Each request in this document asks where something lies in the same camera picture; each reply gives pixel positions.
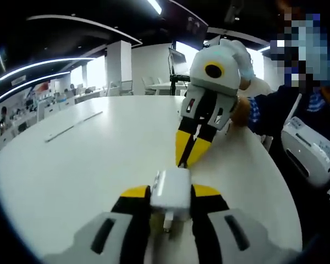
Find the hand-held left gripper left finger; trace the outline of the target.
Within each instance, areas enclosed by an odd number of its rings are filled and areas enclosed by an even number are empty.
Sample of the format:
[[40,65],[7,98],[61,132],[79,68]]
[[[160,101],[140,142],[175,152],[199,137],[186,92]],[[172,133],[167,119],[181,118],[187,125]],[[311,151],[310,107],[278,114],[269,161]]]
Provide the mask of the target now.
[[44,263],[144,263],[150,235],[151,188],[141,185],[123,192],[109,212],[79,229],[72,246],[49,254]]

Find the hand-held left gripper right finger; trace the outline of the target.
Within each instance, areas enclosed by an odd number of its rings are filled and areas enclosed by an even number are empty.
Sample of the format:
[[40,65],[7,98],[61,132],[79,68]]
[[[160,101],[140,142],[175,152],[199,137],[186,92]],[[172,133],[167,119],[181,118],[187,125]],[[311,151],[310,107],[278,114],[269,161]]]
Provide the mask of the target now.
[[229,208],[210,186],[191,186],[191,219],[200,263],[293,263],[298,256],[273,243],[264,225]]

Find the person's right hand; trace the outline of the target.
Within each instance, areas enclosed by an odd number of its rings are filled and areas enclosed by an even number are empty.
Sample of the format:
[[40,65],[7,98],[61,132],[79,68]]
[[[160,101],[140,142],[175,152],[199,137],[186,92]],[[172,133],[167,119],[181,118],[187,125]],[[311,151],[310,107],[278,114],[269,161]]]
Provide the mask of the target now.
[[232,57],[238,64],[240,76],[246,81],[251,81],[255,77],[255,74],[250,53],[246,47],[238,40],[231,41],[226,38],[220,39],[219,44],[231,50]]

